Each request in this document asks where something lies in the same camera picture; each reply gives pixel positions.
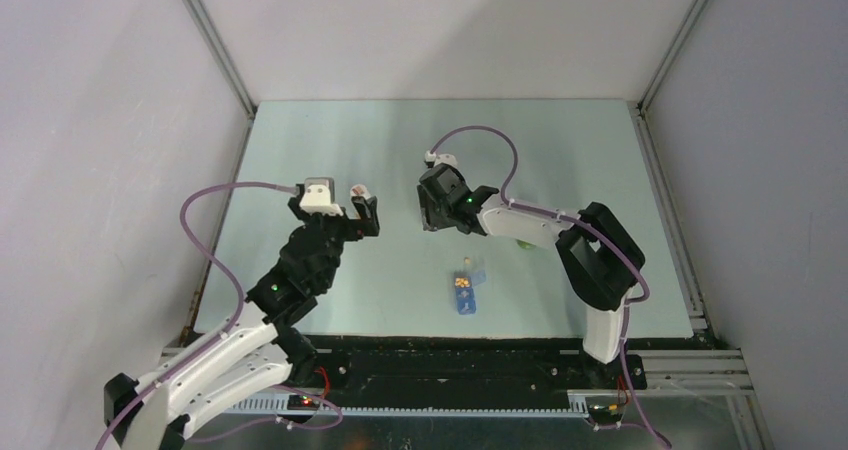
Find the white bottle orange label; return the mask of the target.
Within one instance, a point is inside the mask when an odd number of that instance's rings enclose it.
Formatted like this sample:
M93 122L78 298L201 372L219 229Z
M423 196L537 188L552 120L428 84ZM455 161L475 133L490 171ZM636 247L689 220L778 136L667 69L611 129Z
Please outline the white bottle orange label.
M364 199L370 199L372 194L367 189L364 184L356 184L350 189L350 195L352 197L361 197Z

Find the blue pill organizer box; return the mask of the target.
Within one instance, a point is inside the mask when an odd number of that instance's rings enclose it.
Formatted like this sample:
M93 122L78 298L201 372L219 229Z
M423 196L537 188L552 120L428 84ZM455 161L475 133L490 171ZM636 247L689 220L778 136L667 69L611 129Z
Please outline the blue pill organizer box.
M486 280L484 270L458 271L453 274L455 305L459 315L473 315L477 312L475 291Z

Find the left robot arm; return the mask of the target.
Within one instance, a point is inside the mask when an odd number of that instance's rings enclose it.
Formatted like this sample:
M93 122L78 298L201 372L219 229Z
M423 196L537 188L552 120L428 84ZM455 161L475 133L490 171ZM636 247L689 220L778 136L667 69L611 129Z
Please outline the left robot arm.
M378 236L377 199L363 185L352 187L357 215L350 217L323 181L285 191L301 224L277 262L244 290L220 260L209 258L235 287L233 314L155 370L109 380L104 387L106 430L98 448L113 440L122 449L180 449L211 420L255 393L312 381L317 351L295 325L331 288L345 244Z

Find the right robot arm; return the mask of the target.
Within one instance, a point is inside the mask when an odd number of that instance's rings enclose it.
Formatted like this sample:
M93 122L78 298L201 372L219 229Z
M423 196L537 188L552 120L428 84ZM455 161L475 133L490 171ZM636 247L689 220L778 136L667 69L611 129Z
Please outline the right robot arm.
M577 212L555 211L509 200L498 189L471 189L453 166L440 163L419 179L425 230L454 228L470 235L505 237L553 250L572 290L585 305L585 381L606 388L622 373L618 358L635 301L643 285L645 256L612 211L593 202Z

